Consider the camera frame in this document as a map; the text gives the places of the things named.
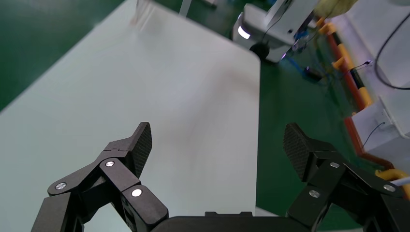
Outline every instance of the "metal bolt head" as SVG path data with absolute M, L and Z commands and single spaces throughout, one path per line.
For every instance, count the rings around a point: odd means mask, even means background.
M 107 167 L 111 167 L 111 166 L 114 165 L 114 161 L 108 161 L 107 163 L 105 163 L 105 165 L 106 165 Z
M 383 188 L 387 191 L 390 191 L 390 192 L 396 191 L 395 187 L 393 187 L 391 185 L 385 185 L 385 186 L 383 186 Z
M 333 163 L 333 162 L 330 163 L 330 166 L 332 166 L 334 168 L 340 167 L 340 165 L 338 163 Z
M 132 191 L 132 193 L 131 193 L 131 195 L 133 197 L 139 197 L 139 196 L 141 196 L 141 194 L 142 194 L 142 190 L 140 190 L 140 189 L 136 189 L 136 190 Z
M 63 189 L 65 186 L 67 186 L 67 183 L 61 182 L 58 185 L 56 185 L 56 189 L 60 190 L 60 189 Z
M 318 192 L 315 191 L 315 190 L 309 191 L 309 195 L 312 196 L 312 197 L 314 197 L 314 198 L 320 197 L 320 193 L 318 193 Z

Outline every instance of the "white machine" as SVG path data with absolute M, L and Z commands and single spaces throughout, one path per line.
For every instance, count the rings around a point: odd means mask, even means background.
M 319 0 L 277 0 L 268 12 L 246 4 L 238 17 L 232 40 L 249 49 L 256 43 L 269 46 L 266 59 L 279 62 L 294 44 L 294 35 Z

